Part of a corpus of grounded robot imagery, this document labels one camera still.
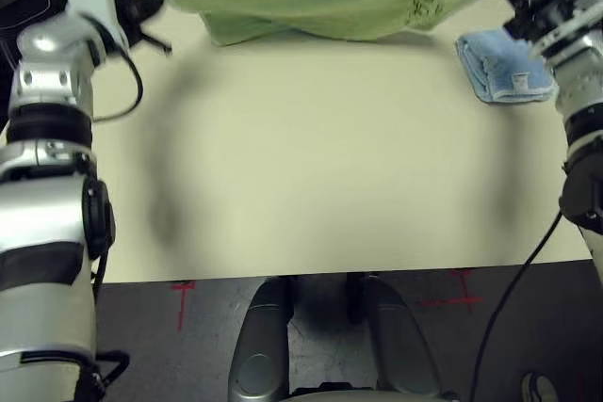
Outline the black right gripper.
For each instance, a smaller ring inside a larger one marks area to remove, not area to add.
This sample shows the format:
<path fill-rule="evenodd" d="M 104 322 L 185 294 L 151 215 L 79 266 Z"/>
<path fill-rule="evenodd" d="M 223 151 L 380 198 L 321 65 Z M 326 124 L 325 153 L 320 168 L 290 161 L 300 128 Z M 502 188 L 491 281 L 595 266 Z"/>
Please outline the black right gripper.
<path fill-rule="evenodd" d="M 514 16 L 504 24 L 515 40 L 539 40 L 574 17 L 575 0 L 508 0 Z"/>

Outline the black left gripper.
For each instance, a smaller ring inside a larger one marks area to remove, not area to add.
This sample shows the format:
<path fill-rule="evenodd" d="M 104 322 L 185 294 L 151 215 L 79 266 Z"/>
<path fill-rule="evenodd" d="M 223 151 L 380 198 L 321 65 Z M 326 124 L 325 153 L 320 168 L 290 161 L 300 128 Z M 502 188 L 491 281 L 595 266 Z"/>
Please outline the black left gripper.
<path fill-rule="evenodd" d="M 143 31 L 145 22 L 153 19 L 163 9 L 164 0 L 115 0 L 117 18 L 131 49 L 146 42 L 163 53 L 171 51 L 171 45 Z"/>

